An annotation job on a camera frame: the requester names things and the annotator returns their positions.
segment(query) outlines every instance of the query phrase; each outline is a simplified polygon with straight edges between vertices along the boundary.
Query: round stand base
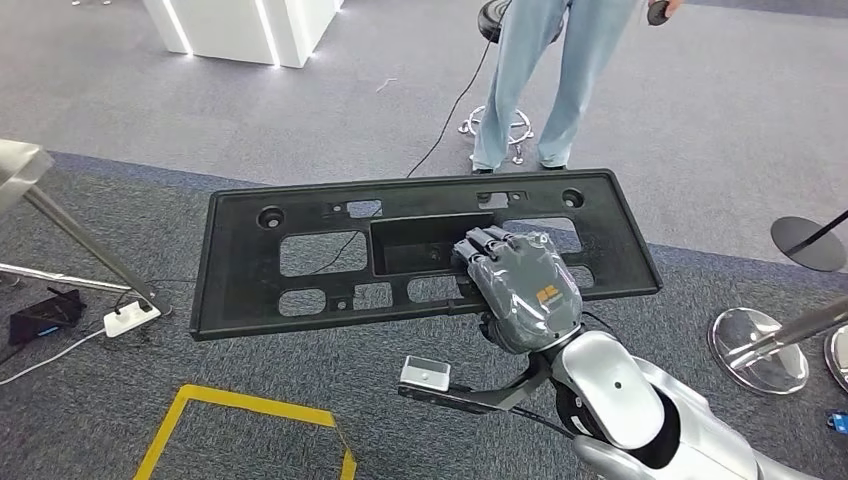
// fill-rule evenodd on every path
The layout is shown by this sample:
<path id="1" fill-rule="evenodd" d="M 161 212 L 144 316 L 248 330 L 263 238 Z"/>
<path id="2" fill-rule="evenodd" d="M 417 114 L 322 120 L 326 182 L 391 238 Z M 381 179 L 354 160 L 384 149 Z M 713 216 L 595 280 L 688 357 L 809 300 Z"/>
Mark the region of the round stand base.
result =
<path id="1" fill-rule="evenodd" d="M 848 326 L 837 328 L 827 336 L 824 360 L 836 383 L 848 392 Z"/>
<path id="2" fill-rule="evenodd" d="M 792 248 L 816 233 L 822 226 L 801 217 L 783 217 L 771 225 L 771 239 L 777 248 L 798 265 L 819 272 L 835 272 L 845 266 L 845 247 L 833 232 L 801 250 Z"/>
<path id="3" fill-rule="evenodd" d="M 732 308 L 713 322 L 707 342 L 721 369 L 740 385 L 757 393 L 788 395 L 803 388 L 810 376 L 807 357 L 798 345 L 783 347 L 747 366 L 730 366 L 731 352 L 738 352 L 780 327 L 780 322 L 757 310 Z"/>

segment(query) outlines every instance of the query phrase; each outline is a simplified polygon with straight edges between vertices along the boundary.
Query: black device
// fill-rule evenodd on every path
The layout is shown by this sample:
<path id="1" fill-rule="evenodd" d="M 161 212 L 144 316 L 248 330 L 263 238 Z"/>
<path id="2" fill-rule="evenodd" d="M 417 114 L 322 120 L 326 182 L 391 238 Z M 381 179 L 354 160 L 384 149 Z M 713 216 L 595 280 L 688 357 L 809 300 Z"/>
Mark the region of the black device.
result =
<path id="1" fill-rule="evenodd" d="M 479 193 L 492 194 L 493 205 L 480 204 Z M 501 197 L 503 204 L 494 205 Z M 367 214 L 356 212 L 363 202 L 373 204 Z M 579 251 L 561 254 L 568 265 L 591 272 L 592 285 L 581 288 L 584 299 L 651 295 L 661 288 L 609 170 L 231 190 L 210 201 L 190 332 L 195 340 L 212 340 L 481 313 L 488 305 L 473 288 L 462 288 L 470 280 L 452 262 L 454 244 L 474 227 L 512 222 L 520 229 L 517 220 L 550 217 L 570 219 L 581 239 Z M 288 272 L 282 242 L 333 232 L 362 237 L 361 264 L 346 271 L 325 265 L 312 273 Z M 434 276 L 454 277 L 463 298 L 416 301 L 409 295 L 411 282 Z M 380 283 L 391 290 L 389 305 L 354 306 L 358 286 Z M 323 308 L 282 314 L 281 295 L 301 290 L 318 291 Z"/>
<path id="2" fill-rule="evenodd" d="M 58 292 L 55 297 L 27 307 L 9 318 L 9 345 L 25 345 L 60 328 L 76 327 L 86 305 L 79 290 Z"/>
<path id="3" fill-rule="evenodd" d="M 668 0 L 658 0 L 648 7 L 648 24 L 659 27 L 668 21 L 665 12 L 668 9 Z"/>

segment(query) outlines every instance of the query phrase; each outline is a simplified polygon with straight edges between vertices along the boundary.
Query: black plastic panel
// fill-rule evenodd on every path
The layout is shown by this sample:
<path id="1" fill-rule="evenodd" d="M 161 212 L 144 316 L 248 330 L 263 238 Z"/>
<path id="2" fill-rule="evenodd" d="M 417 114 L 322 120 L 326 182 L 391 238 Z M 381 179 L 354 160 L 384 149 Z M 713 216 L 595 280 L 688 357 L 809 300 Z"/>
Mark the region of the black plastic panel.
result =
<path id="1" fill-rule="evenodd" d="M 508 205 L 481 208 L 478 193 L 506 193 Z M 381 202 L 379 216 L 348 211 L 349 202 L 376 204 L 374 200 Z M 466 298 L 415 302 L 409 283 L 446 274 L 462 279 L 465 272 L 451 262 L 451 247 L 470 228 L 548 217 L 565 217 L 574 224 L 582 250 L 562 257 L 594 277 L 593 285 L 582 290 L 586 300 L 647 295 L 661 288 L 608 170 L 231 190 L 213 194 L 210 201 L 191 334 L 208 340 L 482 312 L 485 301 L 469 295 L 467 288 L 461 289 Z M 281 273 L 280 245 L 286 237 L 330 232 L 362 232 L 367 266 L 300 276 Z M 390 306 L 355 308 L 362 286 L 386 283 Z M 326 298 L 318 306 L 320 313 L 280 313 L 284 293 L 314 289 Z"/>

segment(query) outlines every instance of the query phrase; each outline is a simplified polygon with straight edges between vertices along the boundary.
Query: rectangular hole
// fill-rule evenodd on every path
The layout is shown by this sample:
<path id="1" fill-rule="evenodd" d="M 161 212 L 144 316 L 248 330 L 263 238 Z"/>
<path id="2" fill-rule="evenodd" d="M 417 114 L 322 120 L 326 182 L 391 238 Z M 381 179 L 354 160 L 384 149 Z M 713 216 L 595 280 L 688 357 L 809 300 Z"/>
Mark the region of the rectangular hole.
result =
<path id="1" fill-rule="evenodd" d="M 416 303 L 462 298 L 453 275 L 415 278 L 406 286 L 406 293 Z"/>
<path id="2" fill-rule="evenodd" d="M 568 273 L 574 277 L 578 288 L 590 288 L 595 286 L 595 276 L 592 271 L 583 265 L 568 265 Z"/>
<path id="3" fill-rule="evenodd" d="M 491 213 L 473 213 L 371 222 L 374 273 L 450 271 L 454 243 L 468 230 L 491 226 L 493 221 Z"/>
<path id="4" fill-rule="evenodd" d="M 327 297 L 324 291 L 312 288 L 285 292 L 280 296 L 277 308 L 284 317 L 300 317 L 321 313 L 326 306 Z"/>
<path id="5" fill-rule="evenodd" d="M 383 202 L 380 200 L 360 200 L 347 202 L 350 218 L 371 218 L 383 216 Z"/>
<path id="6" fill-rule="evenodd" d="M 583 245 L 580 243 L 580 236 L 574 228 L 574 223 L 566 217 L 507 220 L 501 228 L 512 233 L 547 233 L 560 253 L 577 253 L 583 251 Z"/>
<path id="7" fill-rule="evenodd" d="M 504 192 L 477 194 L 477 206 L 480 210 L 494 210 L 509 207 L 509 197 Z"/>
<path id="8" fill-rule="evenodd" d="M 362 232 L 298 235 L 280 242 L 280 273 L 286 277 L 355 272 L 367 265 Z"/>
<path id="9" fill-rule="evenodd" d="M 389 283 L 367 283 L 354 287 L 353 309 L 372 310 L 393 305 L 392 286 Z"/>

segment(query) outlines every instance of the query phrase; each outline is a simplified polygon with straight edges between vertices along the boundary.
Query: mounting hole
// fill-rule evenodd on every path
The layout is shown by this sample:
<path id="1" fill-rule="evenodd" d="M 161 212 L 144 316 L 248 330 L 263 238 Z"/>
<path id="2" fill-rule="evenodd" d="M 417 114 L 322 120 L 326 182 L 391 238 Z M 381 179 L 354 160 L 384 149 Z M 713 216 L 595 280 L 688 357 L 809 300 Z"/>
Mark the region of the mounting hole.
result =
<path id="1" fill-rule="evenodd" d="M 569 188 L 562 192 L 562 201 L 568 208 L 580 208 L 583 206 L 583 194 L 579 190 Z"/>
<path id="2" fill-rule="evenodd" d="M 272 230 L 283 224 L 285 215 L 280 207 L 265 207 L 256 217 L 256 223 L 266 230 Z"/>

